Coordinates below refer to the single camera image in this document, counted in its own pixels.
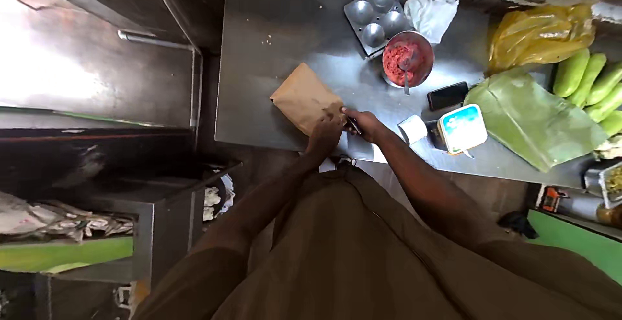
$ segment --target black object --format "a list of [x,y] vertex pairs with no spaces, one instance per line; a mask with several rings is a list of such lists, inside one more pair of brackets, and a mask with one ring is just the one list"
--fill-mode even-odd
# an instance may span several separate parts
[[444,109],[464,101],[468,93],[468,85],[466,82],[458,82],[451,86],[433,90],[428,93],[428,104],[430,110],[436,111]]
[[356,120],[350,116],[346,116],[346,127],[352,128],[355,132],[356,135],[362,135],[363,132],[361,131],[361,128],[358,126],[358,123],[356,122]]
[[523,211],[510,212],[503,217],[499,218],[497,225],[502,228],[509,228],[515,232],[523,234],[527,238],[539,238],[540,235],[531,226],[527,220],[527,216]]

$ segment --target steel bowl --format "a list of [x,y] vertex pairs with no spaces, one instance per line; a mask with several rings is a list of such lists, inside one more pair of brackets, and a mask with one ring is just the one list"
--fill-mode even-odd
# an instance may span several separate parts
[[425,79],[428,78],[428,76],[430,76],[430,72],[432,71],[432,67],[434,66],[434,51],[432,49],[432,45],[430,45],[430,42],[428,42],[428,40],[425,39],[425,37],[418,32],[402,31],[393,36],[393,38],[389,39],[389,42],[385,46],[385,51],[383,52],[383,78],[392,86],[404,88],[404,84],[390,79],[389,76],[386,74],[386,53],[395,46],[411,43],[419,46],[419,54],[423,56],[423,62],[419,66],[416,66],[414,70],[409,70],[410,72],[413,72],[413,77],[408,79],[408,86],[419,86],[420,84],[424,83]]

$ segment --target stainless steel counter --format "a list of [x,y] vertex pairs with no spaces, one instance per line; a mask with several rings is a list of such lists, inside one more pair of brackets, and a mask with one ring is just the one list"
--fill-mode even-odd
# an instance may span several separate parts
[[[431,90],[483,79],[489,16],[461,5],[442,42],[434,47],[430,77],[410,96],[386,84],[381,60],[364,58],[362,46],[343,13],[351,0],[226,0],[216,112],[216,141],[300,151],[307,138],[272,104],[269,96],[300,62],[306,62],[345,104],[372,111],[399,134],[398,123],[428,110]],[[535,72],[547,85],[550,66]],[[540,182],[579,188],[586,158],[540,173],[499,142],[488,140],[472,149],[475,157],[450,156],[429,139],[412,147],[430,165],[444,171]],[[385,162],[376,146],[346,136],[339,150],[357,159]]]

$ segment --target smartphone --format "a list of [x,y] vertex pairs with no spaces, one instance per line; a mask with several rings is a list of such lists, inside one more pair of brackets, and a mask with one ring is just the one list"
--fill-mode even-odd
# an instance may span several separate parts
[[464,101],[468,93],[468,85],[466,82],[459,82],[446,86],[441,89],[433,90],[428,93],[428,104],[430,110],[436,111],[444,109]]

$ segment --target white cloth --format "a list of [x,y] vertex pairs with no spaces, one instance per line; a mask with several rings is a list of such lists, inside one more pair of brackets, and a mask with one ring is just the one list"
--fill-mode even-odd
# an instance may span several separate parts
[[406,0],[404,15],[430,43],[440,43],[458,11],[459,0]]

